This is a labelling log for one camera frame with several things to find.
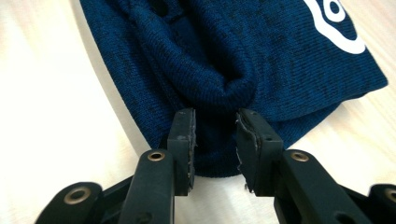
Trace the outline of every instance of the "blue sweater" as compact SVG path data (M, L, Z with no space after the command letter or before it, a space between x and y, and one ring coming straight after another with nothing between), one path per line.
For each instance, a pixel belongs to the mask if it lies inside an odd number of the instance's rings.
M151 147L194 107L196 174L238 175L235 112L259 112L285 148L343 101L387 85L337 0L80 0L120 95Z

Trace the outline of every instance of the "metal screw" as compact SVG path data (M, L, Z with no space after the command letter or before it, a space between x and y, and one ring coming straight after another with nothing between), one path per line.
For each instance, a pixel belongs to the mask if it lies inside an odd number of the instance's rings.
M70 190L64 196L64 202L67 204L76 204L84 202L91 195L91 190L87 187L77 187Z
M309 161L309 157L302 152L292 152L291 157L296 161Z
M165 158L165 154L163 152L155 151L148 154L148 159L150 161L161 161Z
M387 195L391 201L396 203L396 189L385 189L385 195Z

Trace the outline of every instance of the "white logo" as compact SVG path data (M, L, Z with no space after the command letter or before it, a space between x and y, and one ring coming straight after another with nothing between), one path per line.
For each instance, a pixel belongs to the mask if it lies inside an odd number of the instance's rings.
M312 16L314 17L314 23L317 30L327 38L329 38L335 46L338 48L352 54L363 53L366 49L363 40L357 36L355 40L350 40L345 38L337 29L332 27L327 23L322 16L322 12L317 3L317 0L304 0L306 5L311 10ZM334 13L330 8L330 4L335 3L339 10ZM323 0L324 13L330 21L340 22L346 17L346 12L344 11L338 0Z

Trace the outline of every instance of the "wooden surface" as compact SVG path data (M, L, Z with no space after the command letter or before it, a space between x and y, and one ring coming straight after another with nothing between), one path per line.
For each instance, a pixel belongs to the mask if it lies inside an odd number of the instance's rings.
M396 2L343 0L389 85L343 103L293 148L366 194L396 184ZM103 64L79 2L0 2L0 223L33 223L62 188L108 188L149 149ZM241 175L196 177L176 223L277 223Z

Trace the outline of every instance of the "dark blue cloth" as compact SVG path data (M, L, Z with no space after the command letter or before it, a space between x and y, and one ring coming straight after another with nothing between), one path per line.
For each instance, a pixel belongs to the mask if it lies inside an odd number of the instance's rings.
M198 175L239 174L240 107L259 112L289 147L343 101L387 85L335 0L80 2L151 147L176 111L196 109Z

